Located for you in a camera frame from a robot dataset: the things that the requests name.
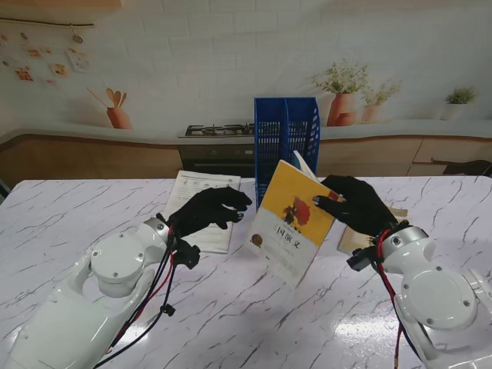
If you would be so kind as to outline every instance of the stove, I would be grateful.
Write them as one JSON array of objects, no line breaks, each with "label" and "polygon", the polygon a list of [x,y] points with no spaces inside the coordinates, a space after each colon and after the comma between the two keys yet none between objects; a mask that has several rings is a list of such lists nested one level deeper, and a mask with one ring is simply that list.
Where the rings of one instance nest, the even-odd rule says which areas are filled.
[{"label": "stove", "polygon": [[224,138],[219,145],[196,144],[178,145],[183,169],[211,175],[239,175],[254,177],[254,143],[232,144],[230,137],[253,137],[254,125],[224,125],[205,127],[189,125],[182,138]]},{"label": "stove", "polygon": [[244,125],[223,125],[217,126],[212,125],[211,127],[204,125],[189,125],[186,128],[185,137],[230,137],[230,136],[253,136],[254,135],[254,125],[244,124]]}]

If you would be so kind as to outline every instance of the orange vase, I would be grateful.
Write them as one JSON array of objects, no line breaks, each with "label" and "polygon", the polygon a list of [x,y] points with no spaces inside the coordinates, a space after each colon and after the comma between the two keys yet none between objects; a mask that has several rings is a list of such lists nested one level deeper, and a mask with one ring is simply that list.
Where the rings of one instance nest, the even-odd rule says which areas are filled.
[{"label": "orange vase", "polygon": [[341,113],[338,115],[337,126],[344,127],[355,123],[355,113]]},{"label": "orange vase", "polygon": [[374,123],[377,120],[378,105],[366,105],[362,113],[362,123]]},{"label": "orange vase", "polygon": [[108,108],[108,117],[111,124],[119,129],[132,129],[130,117],[120,108]]},{"label": "orange vase", "polygon": [[354,94],[337,94],[331,102],[328,115],[328,127],[337,125],[338,117],[342,113],[351,113],[354,110]]}]

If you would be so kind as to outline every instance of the circular joint cap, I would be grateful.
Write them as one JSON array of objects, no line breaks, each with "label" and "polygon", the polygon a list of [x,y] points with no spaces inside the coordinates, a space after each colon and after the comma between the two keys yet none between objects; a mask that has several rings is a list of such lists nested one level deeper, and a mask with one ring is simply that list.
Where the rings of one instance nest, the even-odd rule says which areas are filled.
[{"label": "circular joint cap", "polygon": [[118,234],[99,242],[91,254],[94,275],[107,283],[122,283],[137,276],[144,267],[140,243],[131,235]]},{"label": "circular joint cap", "polygon": [[404,276],[403,304],[422,324],[437,329],[466,327],[477,302],[470,285],[455,271],[426,268]]}]

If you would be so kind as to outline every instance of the book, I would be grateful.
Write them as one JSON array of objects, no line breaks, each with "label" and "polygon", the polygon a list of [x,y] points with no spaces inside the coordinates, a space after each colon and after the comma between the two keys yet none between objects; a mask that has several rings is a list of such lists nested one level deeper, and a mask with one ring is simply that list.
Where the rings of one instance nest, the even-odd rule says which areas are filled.
[{"label": "book", "polygon": [[[389,208],[391,214],[395,216],[395,218],[400,221],[409,221],[408,210],[406,209],[393,209]],[[352,256],[352,252],[357,250],[358,248],[368,248],[372,245],[372,237],[367,236],[366,234],[361,234],[354,231],[350,227],[346,227],[344,233],[341,236],[340,242],[338,243],[338,250]]]},{"label": "book", "polygon": [[244,244],[296,288],[308,271],[334,218],[313,197],[339,199],[323,186],[295,151],[294,165],[280,161]]},{"label": "book", "polygon": [[[162,212],[164,218],[181,208],[194,194],[207,188],[231,187],[239,189],[241,177],[233,175],[208,175],[193,171],[179,171],[175,185],[172,188],[166,208]],[[205,229],[183,237],[189,244],[196,244],[203,252],[218,252],[227,254],[231,240],[232,222],[228,229],[220,229],[216,224],[210,224]]]}]

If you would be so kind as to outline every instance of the red cable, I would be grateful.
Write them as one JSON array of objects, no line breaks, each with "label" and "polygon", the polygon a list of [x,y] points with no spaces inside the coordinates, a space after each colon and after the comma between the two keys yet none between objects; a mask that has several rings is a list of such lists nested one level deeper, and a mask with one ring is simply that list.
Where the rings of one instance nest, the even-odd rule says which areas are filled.
[{"label": "red cable", "polygon": [[149,302],[152,298],[154,298],[154,296],[155,296],[155,295],[156,295],[156,294],[157,294],[157,293],[158,293],[158,292],[159,292],[159,291],[160,291],[160,290],[164,287],[164,285],[166,284],[166,282],[167,282],[167,281],[168,281],[168,279],[169,279],[169,276],[171,275],[172,267],[173,267],[173,265],[174,265],[174,264],[175,264],[175,257],[174,257],[174,255],[173,255],[172,253],[170,253],[170,259],[169,259],[169,270],[168,270],[168,273],[166,274],[166,278],[162,281],[162,283],[161,283],[161,285],[158,287],[158,289],[157,289],[157,290],[155,290],[155,291],[151,294],[150,298],[149,298],[149,299],[148,299],[148,301],[145,303],[145,305],[144,305],[144,306],[142,306],[141,310],[140,310],[140,311],[138,312],[138,314],[135,316],[134,321],[136,321],[137,319],[139,319],[139,318],[140,318],[140,315],[141,315],[141,313],[143,313],[143,312],[144,312],[144,309],[145,309],[145,307],[147,306],[148,302]]},{"label": "red cable", "polygon": [[[394,289],[391,287],[390,281],[387,279],[386,273],[384,272],[383,265],[381,263],[381,260],[383,259],[383,241],[386,238],[387,234],[390,233],[390,229],[387,229],[384,231],[381,236],[379,237],[379,240],[377,242],[376,246],[376,255],[377,255],[377,269],[379,270],[379,274],[381,275],[381,278],[383,279],[384,286],[386,287],[388,293],[390,294],[391,302],[394,303]],[[397,343],[396,347],[394,348],[394,369],[398,368],[398,358],[400,356],[400,337],[401,337],[401,332],[403,331],[403,326],[401,324],[398,325],[398,333],[397,333]]]},{"label": "red cable", "polygon": [[[169,237],[172,235],[172,233],[173,233],[173,227],[171,226],[171,227],[169,227],[169,231],[168,231],[168,239],[169,239]],[[165,285],[165,284],[166,284],[166,282],[168,281],[169,276],[171,275],[172,268],[173,268],[174,263],[175,263],[175,257],[174,257],[174,255],[172,254],[172,252],[169,254],[169,258],[170,258],[170,260],[169,260],[169,270],[168,270],[168,274],[166,275],[166,278],[162,281],[162,283],[161,283],[161,285],[158,287],[158,289],[157,289],[157,290],[155,290],[155,291],[151,294],[151,296],[150,296],[150,298],[147,300],[147,302],[145,302],[145,304],[141,307],[140,311],[137,313],[137,315],[135,316],[135,318],[133,319],[133,321],[136,321],[137,319],[139,319],[139,318],[140,318],[141,313],[143,313],[143,312],[144,312],[144,309],[145,309],[145,307],[147,306],[148,302],[149,302],[152,298],[154,298],[154,296],[155,296],[155,295],[156,295],[156,294],[157,294],[157,293],[158,293],[158,292],[159,292],[159,291],[160,291],[160,290],[164,287],[164,285]],[[127,329],[128,329],[129,327],[130,327],[130,324],[127,324],[127,325],[125,325],[125,326],[123,326],[123,327],[121,328],[121,330],[118,332],[118,335],[116,336],[116,337],[117,337],[117,340],[119,340],[119,339],[121,338],[121,336],[123,336],[123,334],[125,334],[125,332],[127,331]]]},{"label": "red cable", "polygon": [[400,356],[400,337],[402,331],[403,331],[403,326],[399,324],[398,334],[397,334],[397,344],[394,348],[394,369],[398,369],[398,357]]}]

